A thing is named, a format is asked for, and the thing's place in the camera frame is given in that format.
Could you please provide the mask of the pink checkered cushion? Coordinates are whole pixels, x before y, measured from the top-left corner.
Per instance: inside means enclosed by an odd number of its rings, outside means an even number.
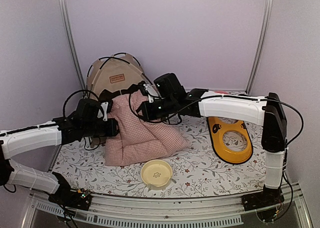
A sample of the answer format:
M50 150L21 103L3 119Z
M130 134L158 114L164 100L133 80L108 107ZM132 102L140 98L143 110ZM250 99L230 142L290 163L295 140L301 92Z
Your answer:
M131 112L147 99L140 91L113 98L109 117L118 121L119 134L105 141L106 166L127 166L167 158L191 146L175 127L144 122Z

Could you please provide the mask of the yellow double bowl holder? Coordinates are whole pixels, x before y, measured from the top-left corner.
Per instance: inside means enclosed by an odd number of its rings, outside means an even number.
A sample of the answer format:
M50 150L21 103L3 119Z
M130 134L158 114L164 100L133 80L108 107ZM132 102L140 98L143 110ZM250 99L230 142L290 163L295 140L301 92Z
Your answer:
M215 154L229 164L243 164L253 155L253 145L241 120L208 117L210 139Z

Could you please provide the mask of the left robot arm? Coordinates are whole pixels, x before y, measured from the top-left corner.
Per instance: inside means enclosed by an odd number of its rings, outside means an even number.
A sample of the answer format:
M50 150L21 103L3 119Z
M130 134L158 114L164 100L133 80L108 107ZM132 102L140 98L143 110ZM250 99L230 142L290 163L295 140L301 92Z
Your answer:
M74 193L66 179L56 172L42 172L15 162L18 154L38 148L60 146L81 141L85 137L115 137L118 122L108 118L113 101L99 102L81 99L69 116L54 118L46 123L0 134L0 184L24 186L41 190L55 197L64 205L74 201Z

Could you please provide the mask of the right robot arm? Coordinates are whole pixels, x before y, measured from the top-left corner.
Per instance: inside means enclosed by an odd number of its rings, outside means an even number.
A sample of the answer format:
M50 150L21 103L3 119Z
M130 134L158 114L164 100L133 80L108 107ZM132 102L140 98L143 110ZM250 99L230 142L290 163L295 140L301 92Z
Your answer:
M174 73L164 74L153 85L143 86L148 100L136 109L145 122L164 121L175 115L206 117L215 154L226 163L242 164L252 155L250 151L235 152L223 147L227 125L221 118L236 120L239 130L245 130L245 122L263 127L261 145L266 154L266 177L258 201L269 206L281 192L284 159L287 147L287 118L279 97L270 93L267 97L231 95L194 88L186 92Z

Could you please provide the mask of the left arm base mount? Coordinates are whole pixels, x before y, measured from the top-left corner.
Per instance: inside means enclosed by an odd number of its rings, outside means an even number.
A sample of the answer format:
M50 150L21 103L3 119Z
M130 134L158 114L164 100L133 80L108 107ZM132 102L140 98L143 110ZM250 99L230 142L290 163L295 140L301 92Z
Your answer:
M61 206L88 211L92 201L92 195L88 190L72 190L59 188L55 193L48 194L48 200Z

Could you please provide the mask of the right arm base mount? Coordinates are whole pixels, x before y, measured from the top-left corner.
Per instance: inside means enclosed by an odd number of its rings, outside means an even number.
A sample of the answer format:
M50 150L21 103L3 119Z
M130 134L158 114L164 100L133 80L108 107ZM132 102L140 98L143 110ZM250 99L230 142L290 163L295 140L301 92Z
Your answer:
M264 223L274 222L283 208L284 196L267 194L263 191L246 194L241 197L245 211L255 210L258 219Z

